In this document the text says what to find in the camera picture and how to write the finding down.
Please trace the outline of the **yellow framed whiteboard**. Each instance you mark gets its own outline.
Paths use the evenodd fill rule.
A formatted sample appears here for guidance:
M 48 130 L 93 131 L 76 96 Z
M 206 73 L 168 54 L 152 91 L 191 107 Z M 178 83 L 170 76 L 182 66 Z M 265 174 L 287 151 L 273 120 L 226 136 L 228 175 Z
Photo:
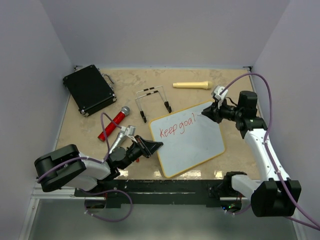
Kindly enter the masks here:
M 225 152 L 219 124 L 198 116 L 212 103 L 205 101 L 149 122 L 152 139 L 163 142 L 157 155 L 165 178 L 182 174 Z

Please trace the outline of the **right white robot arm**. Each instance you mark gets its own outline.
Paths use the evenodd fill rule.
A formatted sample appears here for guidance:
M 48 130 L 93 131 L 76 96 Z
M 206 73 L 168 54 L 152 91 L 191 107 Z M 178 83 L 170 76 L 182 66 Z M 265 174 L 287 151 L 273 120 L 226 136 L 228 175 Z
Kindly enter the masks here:
M 201 114 L 217 124 L 222 120 L 235 122 L 236 129 L 254 155 L 260 183 L 250 179 L 245 172 L 231 171 L 226 173 L 221 184 L 214 187 L 213 193 L 218 199 L 224 194 L 230 197 L 242 195 L 250 201 L 257 217 L 291 217 L 302 187 L 281 167 L 267 136 L 267 125 L 257 115 L 257 94 L 243 90 L 239 93 L 238 103 L 229 105 L 227 93 L 224 87 L 216 87 L 212 92 L 214 102 Z

